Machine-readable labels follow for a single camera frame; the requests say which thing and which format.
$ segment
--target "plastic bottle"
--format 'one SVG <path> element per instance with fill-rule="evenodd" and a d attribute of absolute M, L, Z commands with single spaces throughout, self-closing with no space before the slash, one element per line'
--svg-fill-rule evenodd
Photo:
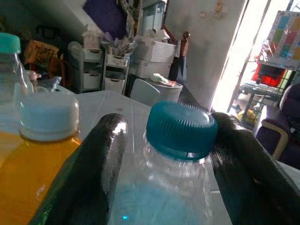
<path fill-rule="evenodd" d="M 111 225 L 211 223 L 206 166 L 217 123 L 205 112 L 160 102 L 149 114 L 135 168 L 119 180 Z"/>
<path fill-rule="evenodd" d="M 75 95 L 36 93 L 20 102 L 20 136 L 0 133 L 0 224 L 26 225 L 77 149 Z"/>
<path fill-rule="evenodd" d="M 32 84 L 18 58 L 20 39 L 12 34 L 0 33 L 0 105 L 14 103 L 33 93 Z"/>

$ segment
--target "teal bottle cap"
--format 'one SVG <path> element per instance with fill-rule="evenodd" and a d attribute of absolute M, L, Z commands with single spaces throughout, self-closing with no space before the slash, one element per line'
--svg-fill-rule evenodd
<path fill-rule="evenodd" d="M 0 33 L 0 53 L 20 53 L 19 37 L 12 34 Z"/>
<path fill-rule="evenodd" d="M 196 161 L 208 156 L 217 130 L 214 118 L 197 107 L 159 102 L 151 108 L 146 137 L 168 157 Z"/>

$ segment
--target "colorful poster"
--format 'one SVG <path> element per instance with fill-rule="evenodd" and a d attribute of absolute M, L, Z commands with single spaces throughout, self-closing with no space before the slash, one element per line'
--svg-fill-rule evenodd
<path fill-rule="evenodd" d="M 261 64 L 297 70 L 300 63 L 300 13 L 278 11 L 265 44 Z"/>

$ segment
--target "orange juice bottle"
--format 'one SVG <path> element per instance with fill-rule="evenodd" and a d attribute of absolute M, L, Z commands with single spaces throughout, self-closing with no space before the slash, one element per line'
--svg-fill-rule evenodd
<path fill-rule="evenodd" d="M 0 224 L 26 225 L 64 161 L 77 149 L 75 95 L 22 99 L 20 135 L 0 133 Z"/>

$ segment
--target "bottle cap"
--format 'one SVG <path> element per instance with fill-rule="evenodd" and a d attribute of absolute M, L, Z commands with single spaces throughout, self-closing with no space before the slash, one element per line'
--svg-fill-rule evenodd
<path fill-rule="evenodd" d="M 73 94 L 35 93 L 23 98 L 21 135 L 34 141 L 58 141 L 73 135 L 79 122 L 79 105 Z"/>
<path fill-rule="evenodd" d="M 217 129 L 214 118 L 197 107 L 159 102 L 150 111 L 146 137 L 166 156 L 196 161 L 211 151 Z"/>
<path fill-rule="evenodd" d="M 16 35 L 0 33 L 0 53 L 20 53 L 21 43 Z"/>

